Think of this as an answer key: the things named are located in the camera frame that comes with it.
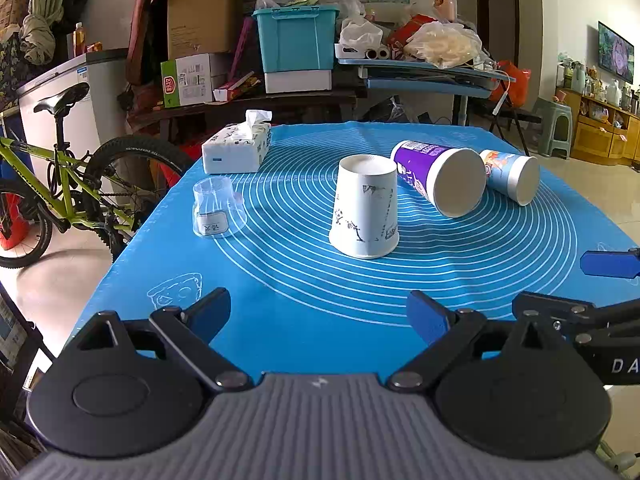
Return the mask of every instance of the tissue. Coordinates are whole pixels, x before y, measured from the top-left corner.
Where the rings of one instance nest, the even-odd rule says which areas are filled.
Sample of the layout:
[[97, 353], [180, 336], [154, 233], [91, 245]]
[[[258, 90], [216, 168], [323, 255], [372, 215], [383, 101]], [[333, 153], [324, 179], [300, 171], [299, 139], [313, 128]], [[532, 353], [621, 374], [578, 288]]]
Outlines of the tissue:
[[245, 121], [225, 126], [202, 145], [207, 174], [255, 173], [271, 145], [272, 113], [247, 110]]

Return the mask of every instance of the tied curtain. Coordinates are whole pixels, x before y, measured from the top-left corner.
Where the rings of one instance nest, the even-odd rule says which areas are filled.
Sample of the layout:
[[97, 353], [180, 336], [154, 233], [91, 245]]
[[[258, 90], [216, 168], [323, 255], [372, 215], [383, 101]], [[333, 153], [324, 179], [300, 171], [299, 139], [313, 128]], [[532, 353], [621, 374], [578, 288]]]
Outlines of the tied curtain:
[[20, 31], [20, 49], [33, 64], [51, 62], [56, 40], [51, 25], [62, 19], [62, 0], [30, 0], [29, 13]]

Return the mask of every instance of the tv screen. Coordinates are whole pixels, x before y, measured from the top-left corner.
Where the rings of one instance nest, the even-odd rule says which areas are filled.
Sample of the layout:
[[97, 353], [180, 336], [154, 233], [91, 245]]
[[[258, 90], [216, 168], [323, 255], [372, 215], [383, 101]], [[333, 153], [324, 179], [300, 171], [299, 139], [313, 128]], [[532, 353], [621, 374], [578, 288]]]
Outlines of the tv screen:
[[598, 63], [626, 82], [634, 82], [634, 46], [606, 25], [598, 23], [600, 36]]

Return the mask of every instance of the blue table mat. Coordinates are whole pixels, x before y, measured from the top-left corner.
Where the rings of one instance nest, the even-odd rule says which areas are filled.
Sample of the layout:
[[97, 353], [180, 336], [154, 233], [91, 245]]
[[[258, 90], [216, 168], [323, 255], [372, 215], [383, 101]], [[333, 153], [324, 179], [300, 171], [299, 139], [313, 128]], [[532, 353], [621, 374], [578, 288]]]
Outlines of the blue table mat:
[[404, 301], [418, 289], [451, 309], [511, 317], [522, 290], [598, 306], [640, 296], [640, 280], [586, 277], [587, 250], [633, 242], [562, 180], [542, 170], [534, 201], [519, 207], [487, 189], [463, 218], [441, 216], [399, 186], [398, 248], [355, 260], [328, 241], [341, 158], [389, 156], [411, 139], [517, 153], [480, 128], [424, 124], [300, 124], [273, 128], [258, 173], [231, 175], [248, 223], [217, 240], [196, 236], [193, 185], [202, 160], [168, 193], [100, 282], [74, 333], [100, 310], [148, 317], [169, 304], [188, 307], [217, 286], [232, 298], [231, 318], [211, 346], [257, 379], [262, 372], [376, 372], [384, 380], [424, 349]]

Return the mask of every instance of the tissue box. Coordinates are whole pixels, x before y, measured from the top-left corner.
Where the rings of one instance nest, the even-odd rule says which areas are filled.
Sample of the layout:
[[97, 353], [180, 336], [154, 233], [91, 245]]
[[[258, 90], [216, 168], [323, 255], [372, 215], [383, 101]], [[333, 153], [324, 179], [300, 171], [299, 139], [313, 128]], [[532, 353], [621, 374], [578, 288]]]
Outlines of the tissue box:
[[234, 140], [238, 124], [222, 128], [202, 145], [204, 172], [255, 173], [267, 156], [271, 144], [271, 127], [254, 134], [253, 140]]
[[213, 91], [226, 82], [227, 54], [195, 54], [160, 64], [164, 107], [210, 103]]

